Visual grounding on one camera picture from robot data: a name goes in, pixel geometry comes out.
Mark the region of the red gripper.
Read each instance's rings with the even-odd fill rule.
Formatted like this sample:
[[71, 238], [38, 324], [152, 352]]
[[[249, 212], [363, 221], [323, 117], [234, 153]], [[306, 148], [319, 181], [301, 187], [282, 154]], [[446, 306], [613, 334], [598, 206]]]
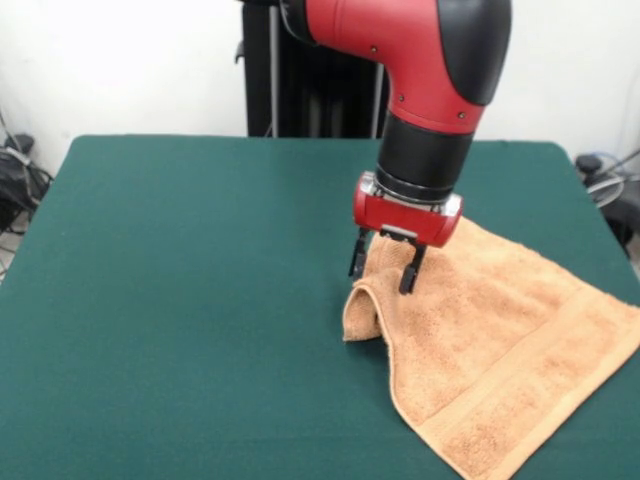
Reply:
[[413, 258], [405, 266], [399, 284], [401, 295], [411, 294], [426, 246], [443, 247], [458, 225], [462, 211], [463, 199], [457, 194], [451, 194], [441, 204], [411, 203], [386, 193], [376, 182], [374, 173], [365, 171], [354, 192], [353, 218], [362, 228], [358, 230], [348, 276], [363, 276], [370, 231], [389, 232], [419, 244], [414, 246]]

